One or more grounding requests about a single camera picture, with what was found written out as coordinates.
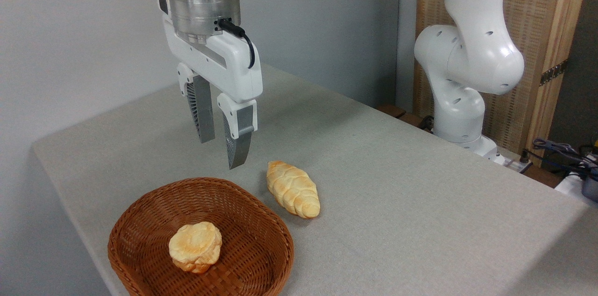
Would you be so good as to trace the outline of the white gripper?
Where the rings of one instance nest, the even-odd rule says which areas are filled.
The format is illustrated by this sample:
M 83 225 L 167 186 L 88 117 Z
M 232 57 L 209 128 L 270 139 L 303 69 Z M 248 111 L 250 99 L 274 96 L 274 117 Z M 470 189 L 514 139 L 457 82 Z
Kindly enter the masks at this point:
M 201 143 L 215 139 L 211 85 L 222 92 L 229 169 L 246 162 L 257 130 L 257 102 L 263 92 L 254 45 L 221 23 L 241 24 L 240 0 L 158 0 L 167 43 L 180 61 L 179 87 L 186 97 Z

